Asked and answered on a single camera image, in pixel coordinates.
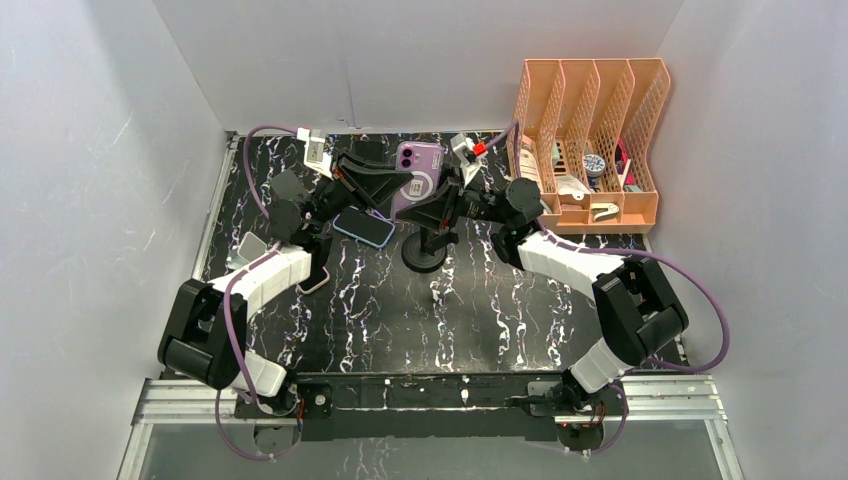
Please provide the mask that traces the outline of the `orange desk file organizer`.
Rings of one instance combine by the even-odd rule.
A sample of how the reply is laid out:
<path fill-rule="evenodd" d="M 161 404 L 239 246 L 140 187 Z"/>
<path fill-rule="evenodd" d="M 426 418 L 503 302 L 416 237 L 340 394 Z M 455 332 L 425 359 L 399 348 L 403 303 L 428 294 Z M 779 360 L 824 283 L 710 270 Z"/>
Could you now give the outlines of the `orange desk file organizer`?
<path fill-rule="evenodd" d="M 660 58 L 525 60 L 513 112 L 518 132 L 508 142 L 510 173 L 520 177 L 526 135 L 534 141 L 543 184 L 541 220 L 547 228 L 557 234 L 646 234 L 655 226 L 659 193 L 648 154 L 670 88 Z M 616 169 L 619 140 L 631 160 L 633 184 L 625 187 Z M 555 143 L 562 155 L 556 172 L 551 161 Z M 589 153 L 607 162 L 600 178 L 586 175 L 583 156 Z M 559 196 L 555 176 L 565 173 L 592 193 L 580 201 Z M 590 205 L 598 202 L 618 204 L 617 218 L 594 222 Z"/>

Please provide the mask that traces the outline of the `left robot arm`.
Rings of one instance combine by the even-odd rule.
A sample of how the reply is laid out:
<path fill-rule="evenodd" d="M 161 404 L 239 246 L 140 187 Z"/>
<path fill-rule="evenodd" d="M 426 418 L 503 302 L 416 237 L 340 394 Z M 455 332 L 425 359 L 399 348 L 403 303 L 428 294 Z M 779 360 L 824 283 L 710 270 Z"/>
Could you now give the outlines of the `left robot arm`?
<path fill-rule="evenodd" d="M 299 391 L 286 381 L 283 365 L 248 349 L 248 323 L 286 290 L 309 294 L 328 282 L 332 235 L 325 227 L 337 215 L 350 206 L 375 210 L 413 179 L 408 171 L 348 152 L 323 153 L 314 166 L 321 178 L 312 190 L 290 170 L 272 178 L 267 212 L 273 243 L 227 275 L 185 281 L 157 350 L 164 367 L 218 391 L 240 390 L 275 416 L 294 411 Z"/>

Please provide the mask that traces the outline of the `black round base phone stand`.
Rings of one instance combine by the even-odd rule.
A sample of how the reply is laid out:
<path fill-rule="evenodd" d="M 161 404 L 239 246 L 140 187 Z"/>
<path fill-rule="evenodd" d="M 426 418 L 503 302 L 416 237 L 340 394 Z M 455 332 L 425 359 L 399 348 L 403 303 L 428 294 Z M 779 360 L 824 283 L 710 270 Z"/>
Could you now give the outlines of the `black round base phone stand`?
<path fill-rule="evenodd" d="M 458 233 L 452 229 L 438 233 L 421 228 L 402 242 L 401 259 L 413 272 L 433 273 L 444 265 L 447 247 L 456 244 L 458 240 Z"/>

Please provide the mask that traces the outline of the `purple back magsafe phone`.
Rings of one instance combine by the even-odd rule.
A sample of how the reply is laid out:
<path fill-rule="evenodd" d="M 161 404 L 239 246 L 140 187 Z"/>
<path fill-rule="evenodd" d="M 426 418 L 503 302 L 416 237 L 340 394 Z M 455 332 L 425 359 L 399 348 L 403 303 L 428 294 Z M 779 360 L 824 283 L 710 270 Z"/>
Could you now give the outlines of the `purple back magsafe phone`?
<path fill-rule="evenodd" d="M 391 219 L 398 220 L 398 212 L 418 203 L 438 187 L 444 151 L 440 144 L 429 142 L 403 142 L 396 155 L 396 169 L 413 175 L 393 197 Z"/>

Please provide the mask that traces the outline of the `pink case phone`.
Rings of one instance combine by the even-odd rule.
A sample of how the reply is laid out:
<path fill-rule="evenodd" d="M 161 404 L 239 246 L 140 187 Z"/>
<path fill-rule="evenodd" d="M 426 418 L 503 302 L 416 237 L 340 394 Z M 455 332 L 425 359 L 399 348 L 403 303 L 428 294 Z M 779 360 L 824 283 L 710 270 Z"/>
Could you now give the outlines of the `pink case phone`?
<path fill-rule="evenodd" d="M 310 276 L 296 285 L 296 290 L 301 295 L 311 295 L 329 282 L 330 274 L 326 267 L 322 267 L 310 274 Z"/>

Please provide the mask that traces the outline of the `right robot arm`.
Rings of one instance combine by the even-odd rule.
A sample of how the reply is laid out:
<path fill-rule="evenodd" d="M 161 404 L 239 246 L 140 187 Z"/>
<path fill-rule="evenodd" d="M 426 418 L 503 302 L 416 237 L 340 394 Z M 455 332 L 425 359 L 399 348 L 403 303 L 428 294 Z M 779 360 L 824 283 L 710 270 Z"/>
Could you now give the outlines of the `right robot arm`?
<path fill-rule="evenodd" d="M 559 380 L 529 386 L 525 395 L 507 401 L 534 416 L 587 414 L 601 403 L 603 390 L 683 333 L 689 319 L 649 252 L 582 249 L 546 230 L 539 220 L 544 211 L 532 180 L 518 178 L 488 190 L 446 174 L 433 194 L 395 217 L 419 228 L 402 251 L 404 264 L 415 272 L 443 265 L 448 245 L 458 240 L 459 219 L 482 220 L 499 227 L 490 239 L 502 262 L 563 283 L 594 303 L 600 339 Z"/>

